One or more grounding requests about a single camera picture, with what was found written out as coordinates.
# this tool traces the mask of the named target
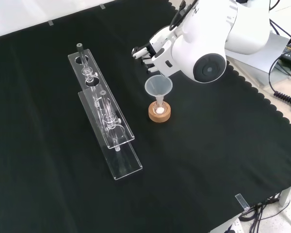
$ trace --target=clear acrylic stand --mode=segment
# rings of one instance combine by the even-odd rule
[[[131,146],[135,139],[91,52],[77,45],[79,52],[68,56],[82,87],[80,100],[115,180],[142,169]]]

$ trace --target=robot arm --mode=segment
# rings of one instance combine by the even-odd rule
[[[133,56],[153,64],[150,72],[170,76],[181,70],[196,82],[209,83],[225,71],[225,49],[252,54],[268,37],[269,0],[249,0],[247,6],[234,0],[195,0],[178,27],[161,29]]]

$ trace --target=floor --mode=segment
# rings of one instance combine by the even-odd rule
[[[182,0],[169,0],[175,7],[178,7]],[[277,0],[271,0],[271,5],[274,5]],[[291,34],[291,0],[281,0],[270,12],[270,18],[280,27]],[[284,37],[289,37],[279,30],[279,33]],[[279,203],[269,205],[263,212],[263,218],[277,214],[282,208]],[[252,222],[241,222],[244,233],[249,233]],[[291,233],[291,202],[289,206],[275,217],[261,221],[260,233]]]

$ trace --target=table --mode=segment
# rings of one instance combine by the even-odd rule
[[[171,77],[172,117],[153,124],[149,75],[130,53],[169,24],[174,8],[166,0],[105,6],[0,37],[0,232],[208,232],[243,211],[236,194],[252,206],[291,186],[291,125],[231,66],[207,85]],[[80,42],[144,167],[116,183],[67,59]]]

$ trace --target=round wooden stand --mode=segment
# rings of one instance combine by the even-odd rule
[[[157,122],[157,123],[163,123],[163,122],[167,121],[170,117],[170,114],[171,114],[170,105],[168,103],[164,102],[166,104],[166,107],[167,107],[166,112],[163,114],[156,114],[153,110],[153,106],[155,103],[156,103],[156,101],[151,103],[149,106],[150,119],[153,120],[154,122]]]

